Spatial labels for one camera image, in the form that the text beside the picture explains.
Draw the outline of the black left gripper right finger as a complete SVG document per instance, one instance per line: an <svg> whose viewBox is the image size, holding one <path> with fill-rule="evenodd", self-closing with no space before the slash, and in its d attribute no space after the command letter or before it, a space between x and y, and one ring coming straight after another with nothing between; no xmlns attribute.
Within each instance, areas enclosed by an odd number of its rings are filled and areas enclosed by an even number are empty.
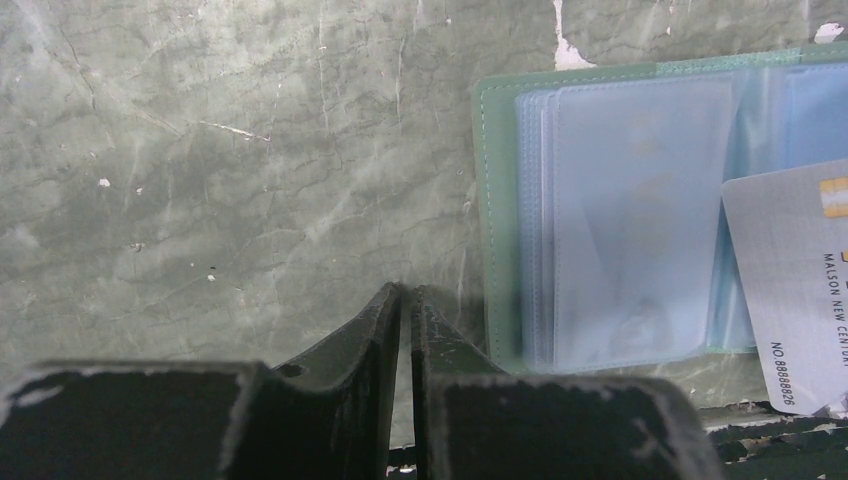
<svg viewBox="0 0 848 480"><path fill-rule="evenodd" d="M425 287L411 294L415 447L422 479L720 479L673 383L509 374L467 341Z"/></svg>

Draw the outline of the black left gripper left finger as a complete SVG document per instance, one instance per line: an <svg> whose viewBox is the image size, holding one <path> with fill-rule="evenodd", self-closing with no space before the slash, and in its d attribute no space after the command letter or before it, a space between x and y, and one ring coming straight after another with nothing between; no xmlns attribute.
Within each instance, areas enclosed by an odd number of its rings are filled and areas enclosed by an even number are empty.
<svg viewBox="0 0 848 480"><path fill-rule="evenodd" d="M1 392L5 479L382 479L401 288L296 357L52 360Z"/></svg>

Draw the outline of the silver VIP card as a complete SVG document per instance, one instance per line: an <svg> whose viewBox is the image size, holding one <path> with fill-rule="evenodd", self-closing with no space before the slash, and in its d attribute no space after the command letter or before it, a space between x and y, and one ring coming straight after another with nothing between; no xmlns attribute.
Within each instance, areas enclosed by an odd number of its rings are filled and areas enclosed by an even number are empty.
<svg viewBox="0 0 848 480"><path fill-rule="evenodd" d="M846 160L729 180L722 201L770 404L846 418Z"/></svg>
<svg viewBox="0 0 848 480"><path fill-rule="evenodd" d="M721 92L624 95L563 120L560 366L665 361L704 343L733 113Z"/></svg>

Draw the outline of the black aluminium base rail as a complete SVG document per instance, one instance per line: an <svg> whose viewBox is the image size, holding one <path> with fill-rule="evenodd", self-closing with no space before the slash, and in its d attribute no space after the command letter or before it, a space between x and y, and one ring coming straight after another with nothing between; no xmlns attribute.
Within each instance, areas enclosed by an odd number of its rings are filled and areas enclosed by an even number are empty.
<svg viewBox="0 0 848 480"><path fill-rule="evenodd" d="M727 479L845 479L847 421L781 413L743 400L701 408Z"/></svg>

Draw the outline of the green leather card holder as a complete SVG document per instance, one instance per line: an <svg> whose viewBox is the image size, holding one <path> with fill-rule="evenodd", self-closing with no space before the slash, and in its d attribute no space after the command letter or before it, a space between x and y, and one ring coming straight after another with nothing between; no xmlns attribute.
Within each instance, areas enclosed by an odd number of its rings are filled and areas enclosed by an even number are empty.
<svg viewBox="0 0 848 480"><path fill-rule="evenodd" d="M574 373L756 348L731 179L847 154L847 45L481 80L487 350Z"/></svg>

